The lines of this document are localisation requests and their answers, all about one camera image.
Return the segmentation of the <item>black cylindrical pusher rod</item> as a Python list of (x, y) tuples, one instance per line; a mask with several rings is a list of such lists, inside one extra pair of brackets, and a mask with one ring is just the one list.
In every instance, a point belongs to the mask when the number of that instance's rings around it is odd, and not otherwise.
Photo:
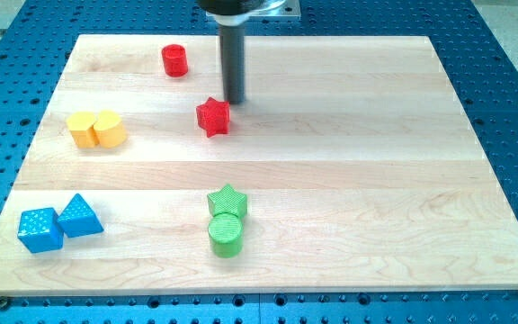
[(220, 65), (224, 99), (231, 104), (245, 100), (245, 29), (219, 25)]

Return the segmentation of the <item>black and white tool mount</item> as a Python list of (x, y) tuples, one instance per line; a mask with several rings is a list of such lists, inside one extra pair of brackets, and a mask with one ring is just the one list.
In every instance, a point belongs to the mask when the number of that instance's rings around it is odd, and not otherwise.
[(197, 5), (221, 26), (238, 26), (253, 14), (278, 8), (285, 0), (197, 0)]

